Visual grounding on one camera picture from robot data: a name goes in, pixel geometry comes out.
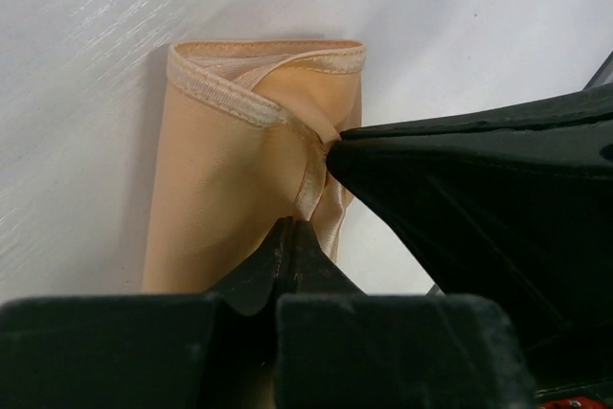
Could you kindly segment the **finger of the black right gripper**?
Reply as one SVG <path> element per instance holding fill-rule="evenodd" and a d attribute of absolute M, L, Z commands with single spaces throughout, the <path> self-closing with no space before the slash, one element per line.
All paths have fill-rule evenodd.
<path fill-rule="evenodd" d="M 497 303 L 539 388 L 612 376 L 612 122 L 351 137 L 338 179 L 447 294 Z"/>
<path fill-rule="evenodd" d="M 543 130 L 612 119 L 610 83 L 576 93 L 475 113 L 386 125 L 362 126 L 341 133 L 342 140 L 478 133 L 499 129 Z"/>

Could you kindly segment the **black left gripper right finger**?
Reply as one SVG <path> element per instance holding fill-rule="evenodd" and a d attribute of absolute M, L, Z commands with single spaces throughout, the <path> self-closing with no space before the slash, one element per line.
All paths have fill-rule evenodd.
<path fill-rule="evenodd" d="M 368 296 L 295 224 L 276 305 L 280 408 L 531 408 L 508 315 L 473 295 Z"/>

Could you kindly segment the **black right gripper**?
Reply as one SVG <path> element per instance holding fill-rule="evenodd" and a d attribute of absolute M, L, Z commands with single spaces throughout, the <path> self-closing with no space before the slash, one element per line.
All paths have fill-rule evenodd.
<path fill-rule="evenodd" d="M 542 409 L 612 409 L 612 378 L 538 390 L 534 398 Z"/>

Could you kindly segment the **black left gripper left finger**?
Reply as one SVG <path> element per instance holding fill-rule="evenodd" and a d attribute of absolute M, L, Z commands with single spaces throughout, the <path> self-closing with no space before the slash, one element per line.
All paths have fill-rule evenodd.
<path fill-rule="evenodd" d="M 1 307 L 5 408 L 270 408 L 278 220 L 222 281 L 192 295 L 34 297 Z"/>

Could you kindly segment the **beige cloth napkin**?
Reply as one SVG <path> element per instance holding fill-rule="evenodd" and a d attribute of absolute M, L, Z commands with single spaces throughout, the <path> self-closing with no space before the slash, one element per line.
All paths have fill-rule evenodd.
<path fill-rule="evenodd" d="M 364 44 L 202 40 L 172 44 L 142 289 L 207 290 L 274 223 L 309 222 L 334 258 L 351 194 L 326 157 L 362 121 Z"/>

